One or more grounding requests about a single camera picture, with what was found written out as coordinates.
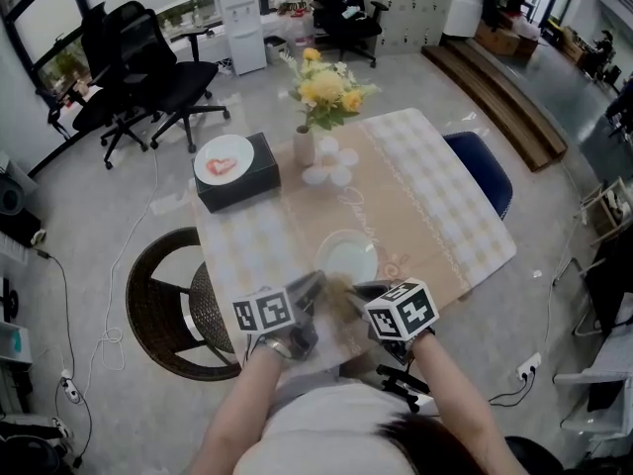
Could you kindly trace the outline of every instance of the wooden platform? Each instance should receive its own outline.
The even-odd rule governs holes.
[[[461,41],[422,53],[493,120],[531,171],[558,161],[567,145],[540,111],[497,68]]]

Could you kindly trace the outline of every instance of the blue chair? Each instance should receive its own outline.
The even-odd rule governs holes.
[[[475,178],[503,220],[512,201],[512,183],[482,139],[473,132],[444,136],[449,146]]]

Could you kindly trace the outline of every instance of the vase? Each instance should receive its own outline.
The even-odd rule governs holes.
[[[315,135],[310,127],[297,127],[293,137],[295,161],[301,167],[310,167],[315,163]]]

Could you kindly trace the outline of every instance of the hair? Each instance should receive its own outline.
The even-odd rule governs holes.
[[[397,447],[417,475],[486,475],[462,442],[433,419],[399,414],[393,422],[379,426],[377,435]]]

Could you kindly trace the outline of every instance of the white plate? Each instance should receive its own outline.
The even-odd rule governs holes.
[[[226,185],[248,170],[254,156],[255,150],[247,138],[233,134],[219,136],[198,151],[194,172],[203,183]]]
[[[371,281],[378,272],[378,253],[371,240],[358,231],[330,234],[316,253],[316,267],[326,275],[343,274],[353,284]]]

